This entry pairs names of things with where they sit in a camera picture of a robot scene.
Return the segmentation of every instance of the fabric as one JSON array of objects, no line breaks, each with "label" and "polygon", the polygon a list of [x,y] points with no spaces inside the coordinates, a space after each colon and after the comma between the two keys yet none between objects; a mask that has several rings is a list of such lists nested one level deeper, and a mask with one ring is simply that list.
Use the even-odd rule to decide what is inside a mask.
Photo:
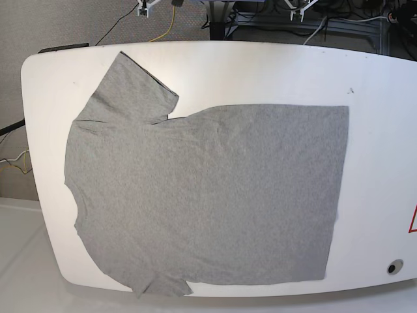
[{"label": "fabric", "polygon": [[72,123],[65,183],[103,273],[142,293],[186,281],[320,280],[347,145],[347,107],[218,106],[179,97],[120,53]]}]

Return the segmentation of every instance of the white table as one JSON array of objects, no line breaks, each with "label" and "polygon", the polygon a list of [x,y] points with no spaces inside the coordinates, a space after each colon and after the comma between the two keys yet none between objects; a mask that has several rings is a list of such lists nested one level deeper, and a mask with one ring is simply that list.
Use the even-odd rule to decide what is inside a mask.
[{"label": "white table", "polygon": [[[129,290],[104,275],[77,236],[64,185],[66,139],[119,51],[174,90],[169,117],[211,106],[349,106],[349,140],[326,278],[269,286],[189,283],[193,296],[255,297],[346,290],[417,277],[417,64],[367,53],[249,42],[164,42],[31,56],[23,106],[36,187],[62,275],[74,284]],[[404,267],[388,275],[388,265]]]}]

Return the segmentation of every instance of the floor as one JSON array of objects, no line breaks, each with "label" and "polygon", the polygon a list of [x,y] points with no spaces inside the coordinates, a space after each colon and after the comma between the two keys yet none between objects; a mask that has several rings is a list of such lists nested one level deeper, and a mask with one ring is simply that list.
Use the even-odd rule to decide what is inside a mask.
[{"label": "floor", "polygon": [[[135,3],[135,0],[1,0],[0,128],[23,118],[20,68],[27,57],[42,48],[80,42],[94,45]],[[146,42],[163,33],[171,17],[170,1],[162,1],[155,6],[151,18],[130,14],[100,44]],[[172,31],[162,40],[208,40],[209,30],[201,29],[205,20],[205,8],[200,2],[185,1],[176,11]],[[256,29],[239,29],[233,37],[234,40],[291,44],[301,44],[305,40],[288,33]],[[375,52],[360,38],[328,35],[324,41],[324,36],[319,34],[309,44]],[[395,57],[409,58],[395,36],[391,51]],[[14,158],[26,148],[25,127],[22,127],[0,145],[0,158]],[[27,164],[30,168],[30,155]],[[23,166],[23,159],[18,165]],[[14,168],[0,172],[0,196],[37,200],[33,172],[22,175]]]},{"label": "floor", "polygon": [[8,313],[415,311],[417,281],[313,295],[168,298],[73,285],[60,274],[37,201],[0,198],[0,308]]}]

